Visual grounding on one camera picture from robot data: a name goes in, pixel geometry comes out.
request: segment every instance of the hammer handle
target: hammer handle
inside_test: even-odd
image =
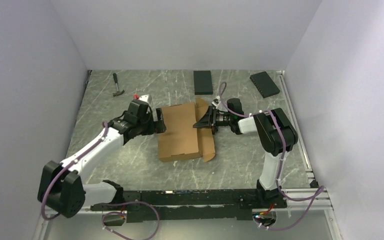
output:
[[[116,84],[119,83],[119,80],[117,79],[117,73],[113,73],[112,78],[114,79],[114,83],[116,83]]]

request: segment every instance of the metal frame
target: metal frame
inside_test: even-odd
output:
[[[280,87],[282,88],[282,94],[285,97],[286,100],[286,108],[289,113],[289,115],[292,118],[292,124],[295,127],[295,130],[298,134],[298,139],[299,139],[299,149],[300,153],[303,158],[303,163],[306,167],[305,171],[307,173],[307,178],[308,178],[308,183],[311,183],[313,180],[315,180],[315,176],[313,173],[313,169],[311,167],[308,155],[307,155],[307,150],[304,146],[304,141],[301,135],[301,131],[298,126],[297,119],[295,117],[294,109],[291,104],[291,99],[288,94],[288,90],[285,84],[285,79],[284,79],[284,73],[285,71],[277,71],[277,77],[280,82]],[[285,188],[284,191],[288,194],[288,196],[292,198],[305,198],[312,196],[316,188]],[[287,208],[276,208],[276,211],[288,211],[289,216],[291,216],[292,211],[304,211],[308,204],[309,200],[307,201],[301,201],[301,202],[295,202],[291,200],[286,200],[287,202]],[[255,208],[252,209],[253,213],[257,212],[262,212],[267,210],[266,208]],[[336,220],[335,212],[332,207],[332,202],[330,200],[329,194],[327,189],[321,193],[316,200],[313,202],[312,207],[310,208],[310,211],[324,211],[324,214],[326,216],[326,221],[330,230],[330,234],[332,236],[333,240],[342,240],[343,237],[341,235],[338,222]],[[52,209],[48,209],[46,211],[46,214],[55,214],[56,212]],[[83,207],[77,214],[80,215],[102,215],[108,213],[108,211],[92,211],[90,207]],[[33,235],[33,240],[44,240],[46,236],[47,229],[51,227],[52,224],[50,224],[48,221],[45,221],[43,218],[39,217],[39,220],[37,222],[36,226],[36,231],[34,232]]]

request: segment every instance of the gray marble tabletop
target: gray marble tabletop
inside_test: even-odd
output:
[[[94,70],[78,112],[67,156],[96,137],[102,130],[102,121],[120,116],[134,94],[151,94],[153,109],[193,102],[195,97],[211,102],[220,82],[226,81],[223,96],[226,99],[239,98],[246,114],[274,108],[283,108],[288,114],[283,92],[268,98],[258,93],[250,75],[259,72],[262,71],[212,70],[214,94],[195,96],[192,70]],[[112,96],[116,91],[113,73],[118,75],[120,89],[125,90],[121,96]],[[276,71],[267,73],[282,89]],[[200,158],[161,162],[158,159],[158,136],[138,136],[111,153],[86,181],[95,184],[108,179],[125,190],[255,188],[265,154],[257,133],[235,135],[228,127],[220,128],[214,142],[216,156],[209,162]],[[289,154],[282,172],[284,188],[309,187],[303,154],[297,146]]]

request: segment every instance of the robotic hand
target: robotic hand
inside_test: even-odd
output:
[[[280,176],[280,171],[282,171],[282,169],[279,169],[280,163],[286,159],[293,146],[298,142],[297,132],[285,112],[281,108],[271,111],[285,140],[286,151],[283,159],[281,159],[281,153],[283,152],[282,139],[269,112],[260,111],[258,114],[244,118],[228,111],[220,105],[219,101],[219,98],[215,99],[212,105],[208,107],[205,115],[193,127],[211,128],[213,134],[218,131],[219,127],[223,126],[229,126],[230,130],[237,135],[258,132],[261,145],[266,151],[263,170],[256,186],[258,195],[264,202],[281,200],[283,197],[276,185],[276,180]],[[244,115],[241,101],[238,98],[231,98],[226,103],[229,110]]]
[[[166,131],[160,108],[156,108],[157,120],[154,121],[151,101],[150,95],[132,100],[121,116],[108,124],[105,122],[102,132],[80,151],[60,163],[50,161],[44,166],[37,194],[44,218],[45,205],[71,218],[82,206],[125,202],[120,185],[109,180],[83,184],[82,179],[89,178],[101,160],[134,137]]]

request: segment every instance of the marble surface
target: marble surface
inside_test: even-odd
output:
[[[263,98],[250,80],[261,70],[212,70],[214,94],[198,97],[210,102],[226,81],[223,96],[240,98],[245,113],[283,108],[284,94]],[[117,73],[121,96],[116,91],[112,74]],[[275,71],[267,71],[279,89]],[[101,122],[119,116],[129,106],[133,94],[152,95],[151,107],[177,105],[195,100],[192,70],[94,70],[89,79],[77,116],[67,156],[80,150],[102,130]],[[112,180],[125,190],[195,190],[255,188],[260,177],[265,151],[257,133],[235,135],[228,127],[214,136],[216,157],[203,162],[192,159],[161,162],[158,159],[157,135],[138,136],[113,152],[93,171],[87,183]],[[286,160],[282,176],[284,188],[309,188],[303,156],[298,145]]]

